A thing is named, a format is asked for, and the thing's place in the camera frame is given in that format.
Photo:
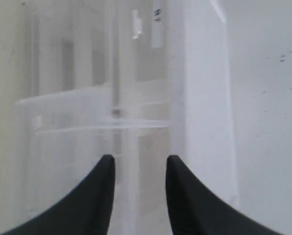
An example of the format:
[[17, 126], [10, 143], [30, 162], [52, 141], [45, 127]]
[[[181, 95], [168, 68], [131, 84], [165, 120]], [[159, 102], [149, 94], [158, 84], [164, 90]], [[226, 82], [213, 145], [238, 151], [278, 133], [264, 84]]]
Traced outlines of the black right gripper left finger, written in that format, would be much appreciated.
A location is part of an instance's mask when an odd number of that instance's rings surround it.
[[106, 235], [114, 203], [115, 158], [103, 155], [64, 198], [8, 235]]

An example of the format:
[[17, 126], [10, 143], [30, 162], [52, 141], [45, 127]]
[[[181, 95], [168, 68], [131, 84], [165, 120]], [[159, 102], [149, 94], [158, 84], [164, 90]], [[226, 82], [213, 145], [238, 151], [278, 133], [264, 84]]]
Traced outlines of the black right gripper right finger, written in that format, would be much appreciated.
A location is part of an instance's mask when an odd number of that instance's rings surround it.
[[292, 235], [292, 166], [264, 163], [243, 182], [244, 210], [224, 202], [186, 166], [167, 158], [166, 199], [175, 235]]

